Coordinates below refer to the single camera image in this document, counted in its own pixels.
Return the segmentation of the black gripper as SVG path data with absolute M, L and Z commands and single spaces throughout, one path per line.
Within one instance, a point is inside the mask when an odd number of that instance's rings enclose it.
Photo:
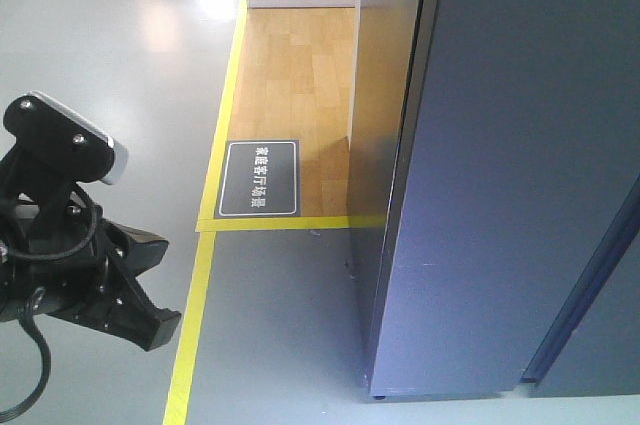
M 88 326 L 113 293 L 107 332 L 144 351 L 167 345 L 179 311 L 158 308 L 135 278 L 169 242 L 113 222 L 83 189 L 105 179 L 122 153 L 109 145 L 66 151 L 14 145 L 1 161 L 1 319 L 31 326 L 48 314 Z

